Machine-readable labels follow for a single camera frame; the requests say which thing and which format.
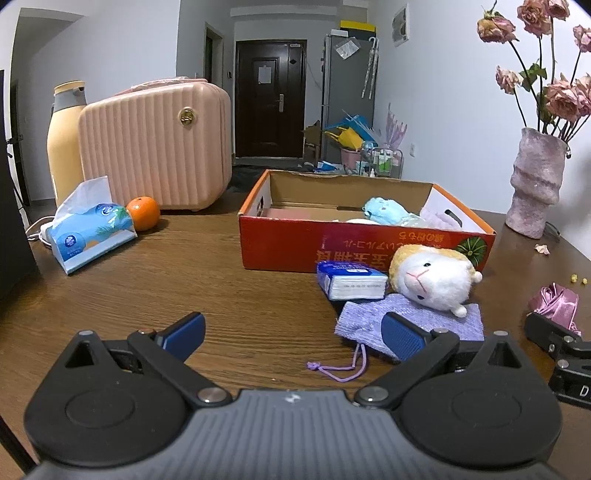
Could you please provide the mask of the red cardboard box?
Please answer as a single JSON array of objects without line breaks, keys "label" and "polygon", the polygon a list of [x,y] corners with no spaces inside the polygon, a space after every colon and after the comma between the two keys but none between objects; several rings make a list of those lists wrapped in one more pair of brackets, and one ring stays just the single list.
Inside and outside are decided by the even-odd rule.
[{"label": "red cardboard box", "polygon": [[[373,197],[395,200],[412,213],[419,213],[423,207],[453,212],[463,228],[448,231],[346,223],[366,218],[363,205]],[[335,209],[342,220],[260,217],[263,209],[270,207]],[[496,238],[485,220],[437,184],[280,170],[267,170],[259,178],[238,212],[238,223],[245,268],[284,272],[311,273],[325,260],[360,262],[387,271],[394,252],[406,244],[458,250],[477,269],[483,269]]]}]

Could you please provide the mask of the light blue plush toy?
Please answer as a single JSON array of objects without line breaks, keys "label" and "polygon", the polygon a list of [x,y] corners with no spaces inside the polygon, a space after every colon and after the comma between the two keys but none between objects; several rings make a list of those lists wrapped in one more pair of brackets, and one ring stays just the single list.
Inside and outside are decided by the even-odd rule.
[{"label": "light blue plush toy", "polygon": [[382,197],[370,198],[363,205],[363,214],[381,225],[399,225],[409,216],[409,212],[397,201]]}]

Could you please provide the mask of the blue pocket tissue pack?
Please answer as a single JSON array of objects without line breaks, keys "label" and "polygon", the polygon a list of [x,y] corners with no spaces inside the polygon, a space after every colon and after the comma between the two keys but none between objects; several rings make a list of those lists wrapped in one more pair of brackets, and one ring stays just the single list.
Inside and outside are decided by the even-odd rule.
[{"label": "blue pocket tissue pack", "polygon": [[317,264],[317,280],[331,301],[381,300],[389,281],[366,264],[331,260]]}]

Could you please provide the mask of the purple knitted pouch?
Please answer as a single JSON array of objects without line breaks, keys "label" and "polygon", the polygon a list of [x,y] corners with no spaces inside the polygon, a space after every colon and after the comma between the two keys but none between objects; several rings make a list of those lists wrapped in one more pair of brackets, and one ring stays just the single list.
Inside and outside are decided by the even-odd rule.
[{"label": "purple knitted pouch", "polygon": [[442,330],[458,335],[462,341],[484,339],[477,304],[467,306],[464,318],[423,307],[402,294],[390,294],[376,301],[339,302],[337,306],[341,311],[335,323],[335,335],[355,347],[352,362],[348,366],[310,362],[307,368],[339,383],[361,377],[368,368],[370,353],[400,363],[422,350]]}]

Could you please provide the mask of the grey refrigerator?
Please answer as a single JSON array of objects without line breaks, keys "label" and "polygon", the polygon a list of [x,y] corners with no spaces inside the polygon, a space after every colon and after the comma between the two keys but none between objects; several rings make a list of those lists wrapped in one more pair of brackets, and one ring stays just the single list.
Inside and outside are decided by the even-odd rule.
[{"label": "grey refrigerator", "polygon": [[349,31],[348,37],[326,35],[322,64],[322,131],[329,131],[348,116],[359,115],[373,126],[375,95],[370,93],[370,50],[376,33]]}]

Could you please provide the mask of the lilac fuzzy sock roll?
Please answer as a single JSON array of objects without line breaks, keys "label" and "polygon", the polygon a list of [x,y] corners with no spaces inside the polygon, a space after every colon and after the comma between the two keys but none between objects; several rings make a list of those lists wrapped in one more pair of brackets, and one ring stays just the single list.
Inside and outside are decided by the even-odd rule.
[{"label": "lilac fuzzy sock roll", "polygon": [[461,231],[462,221],[450,211],[434,212],[427,207],[423,207],[420,217],[426,222],[427,227],[437,230]]}]

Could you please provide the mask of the fallen pink petal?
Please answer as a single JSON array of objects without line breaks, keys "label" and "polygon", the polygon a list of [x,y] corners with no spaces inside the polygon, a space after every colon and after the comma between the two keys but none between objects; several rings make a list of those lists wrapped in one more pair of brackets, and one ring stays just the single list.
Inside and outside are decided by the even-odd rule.
[{"label": "fallen pink petal", "polygon": [[541,255],[545,255],[545,256],[550,255],[550,250],[546,244],[536,244],[535,250]]}]

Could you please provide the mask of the black paper bag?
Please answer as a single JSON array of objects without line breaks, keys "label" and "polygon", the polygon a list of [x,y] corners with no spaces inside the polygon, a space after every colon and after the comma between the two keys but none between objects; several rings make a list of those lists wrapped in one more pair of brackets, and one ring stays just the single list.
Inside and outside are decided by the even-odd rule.
[{"label": "black paper bag", "polygon": [[4,103],[1,103],[0,149],[0,297],[4,300],[37,267],[25,235],[9,169]]}]

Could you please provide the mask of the white wall panel box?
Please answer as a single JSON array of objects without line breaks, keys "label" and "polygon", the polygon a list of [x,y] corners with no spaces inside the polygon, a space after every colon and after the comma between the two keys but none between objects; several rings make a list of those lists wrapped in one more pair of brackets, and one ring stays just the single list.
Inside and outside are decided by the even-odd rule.
[{"label": "white wall panel box", "polygon": [[392,40],[394,46],[400,46],[410,39],[409,5],[406,3],[393,17]]}]

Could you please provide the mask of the pink satin fabric bundle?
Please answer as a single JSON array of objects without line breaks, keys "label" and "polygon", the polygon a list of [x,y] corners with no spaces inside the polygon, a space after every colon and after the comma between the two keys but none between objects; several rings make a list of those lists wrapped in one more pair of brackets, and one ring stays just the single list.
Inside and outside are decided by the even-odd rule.
[{"label": "pink satin fabric bundle", "polygon": [[581,336],[582,332],[575,322],[578,305],[579,295],[556,283],[542,287],[528,302],[532,312]]}]

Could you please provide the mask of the white round foam sponge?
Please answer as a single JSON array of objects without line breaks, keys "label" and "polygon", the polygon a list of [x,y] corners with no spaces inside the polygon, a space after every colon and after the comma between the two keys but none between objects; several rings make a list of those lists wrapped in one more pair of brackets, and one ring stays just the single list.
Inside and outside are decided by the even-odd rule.
[{"label": "white round foam sponge", "polygon": [[353,218],[346,221],[348,224],[356,224],[356,225],[377,225],[380,226],[381,224],[377,221],[366,219],[366,218]]}]

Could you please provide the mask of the white hamster plush toy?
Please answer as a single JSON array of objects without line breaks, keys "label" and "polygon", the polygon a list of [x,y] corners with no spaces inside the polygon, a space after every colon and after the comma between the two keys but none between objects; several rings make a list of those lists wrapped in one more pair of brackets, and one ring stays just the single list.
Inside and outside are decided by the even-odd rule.
[{"label": "white hamster plush toy", "polygon": [[394,252],[389,280],[394,292],[407,299],[465,318],[464,303],[483,275],[456,250],[408,244]]}]

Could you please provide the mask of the pink layered sponge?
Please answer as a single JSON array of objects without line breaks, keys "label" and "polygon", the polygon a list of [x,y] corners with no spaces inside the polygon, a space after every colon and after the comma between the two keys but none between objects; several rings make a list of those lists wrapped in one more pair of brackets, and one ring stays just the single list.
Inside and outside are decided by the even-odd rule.
[{"label": "pink layered sponge", "polygon": [[260,217],[276,220],[305,220],[321,222],[339,222],[342,215],[335,209],[324,208],[278,208],[270,207],[263,209]]}]

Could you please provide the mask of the purple coral decoration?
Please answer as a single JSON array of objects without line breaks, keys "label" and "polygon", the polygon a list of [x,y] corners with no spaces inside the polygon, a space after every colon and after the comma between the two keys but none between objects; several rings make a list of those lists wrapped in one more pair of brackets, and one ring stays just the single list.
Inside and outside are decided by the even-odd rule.
[{"label": "purple coral decoration", "polygon": [[384,146],[390,150],[399,149],[406,136],[407,130],[408,125],[396,119],[396,116],[392,111],[392,105],[389,104],[386,118]]}]

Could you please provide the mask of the metal utility cart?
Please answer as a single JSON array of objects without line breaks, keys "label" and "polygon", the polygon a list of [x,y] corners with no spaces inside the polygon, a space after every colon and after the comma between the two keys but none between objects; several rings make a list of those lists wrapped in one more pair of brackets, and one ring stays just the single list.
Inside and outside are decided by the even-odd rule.
[{"label": "metal utility cart", "polygon": [[363,148],[360,160],[356,162],[358,173],[369,177],[401,179],[404,168],[404,154],[400,149]]}]

